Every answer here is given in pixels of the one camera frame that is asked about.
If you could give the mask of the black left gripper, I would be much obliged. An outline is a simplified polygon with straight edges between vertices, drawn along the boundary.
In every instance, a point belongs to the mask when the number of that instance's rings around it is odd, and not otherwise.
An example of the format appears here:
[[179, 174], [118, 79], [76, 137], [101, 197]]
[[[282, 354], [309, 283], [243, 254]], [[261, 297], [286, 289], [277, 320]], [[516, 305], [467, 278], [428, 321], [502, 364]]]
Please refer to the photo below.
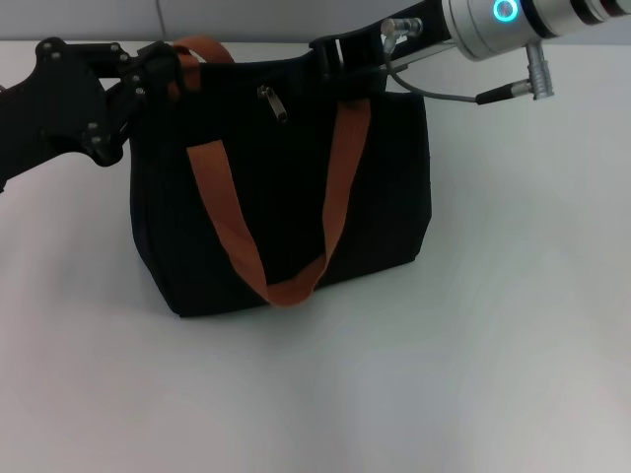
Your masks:
[[[104, 88], [103, 79], [119, 78]], [[29, 77], [0, 87], [0, 192], [10, 179], [66, 153], [102, 168], [117, 164], [146, 91], [162, 89], [201, 89], [200, 62], [186, 47], [157, 41], [132, 57], [116, 42], [41, 41]]]

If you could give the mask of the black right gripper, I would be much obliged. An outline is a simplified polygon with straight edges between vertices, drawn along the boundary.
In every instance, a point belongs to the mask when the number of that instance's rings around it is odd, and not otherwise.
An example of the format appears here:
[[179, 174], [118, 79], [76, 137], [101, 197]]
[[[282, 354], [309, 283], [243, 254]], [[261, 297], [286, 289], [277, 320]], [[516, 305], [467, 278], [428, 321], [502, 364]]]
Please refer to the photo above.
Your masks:
[[[388, 16], [394, 20], [419, 20], [421, 32], [399, 43], [392, 59], [419, 55], [447, 45], [451, 39], [444, 17], [442, 0], [422, 0], [413, 6]], [[310, 49], [326, 90], [342, 101], [353, 101], [378, 95], [386, 90], [387, 73], [384, 64], [384, 35], [379, 20], [367, 27], [346, 34], [334, 34], [315, 39]]]

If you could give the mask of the silver metal zipper pull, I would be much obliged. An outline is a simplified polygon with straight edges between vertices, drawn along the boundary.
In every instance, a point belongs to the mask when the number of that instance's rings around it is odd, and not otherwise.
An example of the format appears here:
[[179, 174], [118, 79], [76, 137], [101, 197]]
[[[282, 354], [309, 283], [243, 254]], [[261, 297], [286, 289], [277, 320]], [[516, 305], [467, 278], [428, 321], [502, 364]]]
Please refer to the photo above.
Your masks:
[[276, 92], [269, 86], [261, 85], [257, 88], [257, 96], [260, 100], [266, 101], [271, 112], [280, 124], [288, 121], [288, 112]]

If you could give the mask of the black bag with orange handles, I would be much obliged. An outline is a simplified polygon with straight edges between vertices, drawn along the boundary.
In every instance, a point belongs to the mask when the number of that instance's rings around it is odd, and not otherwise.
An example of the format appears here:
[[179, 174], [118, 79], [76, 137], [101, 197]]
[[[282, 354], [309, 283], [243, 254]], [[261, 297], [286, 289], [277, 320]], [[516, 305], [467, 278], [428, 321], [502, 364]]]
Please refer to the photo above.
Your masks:
[[134, 242], [173, 312], [291, 306], [415, 259], [432, 215], [422, 98], [338, 100], [311, 52], [238, 63], [210, 37], [175, 46], [201, 89], [167, 90], [130, 139]]

